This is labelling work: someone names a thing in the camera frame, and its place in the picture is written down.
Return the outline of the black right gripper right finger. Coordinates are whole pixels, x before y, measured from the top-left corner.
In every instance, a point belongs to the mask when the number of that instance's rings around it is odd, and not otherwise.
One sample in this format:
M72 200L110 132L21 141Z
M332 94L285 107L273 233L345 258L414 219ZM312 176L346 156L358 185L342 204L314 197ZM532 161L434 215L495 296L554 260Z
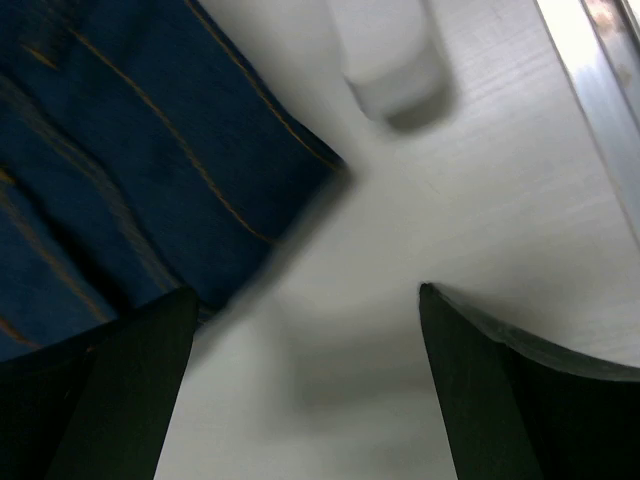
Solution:
M431 283L419 313L458 478L638 478L638 368L564 348Z

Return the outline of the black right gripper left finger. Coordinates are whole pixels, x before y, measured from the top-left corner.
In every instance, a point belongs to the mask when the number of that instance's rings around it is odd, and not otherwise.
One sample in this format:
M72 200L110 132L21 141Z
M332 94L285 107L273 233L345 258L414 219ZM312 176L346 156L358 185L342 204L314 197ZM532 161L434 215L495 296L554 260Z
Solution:
M153 478L197 317L182 288L2 362L2 478Z

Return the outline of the dark blue denim trousers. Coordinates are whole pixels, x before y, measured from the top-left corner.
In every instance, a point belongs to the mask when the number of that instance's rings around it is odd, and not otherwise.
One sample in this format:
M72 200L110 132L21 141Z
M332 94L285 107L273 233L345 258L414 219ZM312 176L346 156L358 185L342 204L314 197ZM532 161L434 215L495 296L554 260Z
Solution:
M252 280L342 159L198 1L1 5L1 356Z

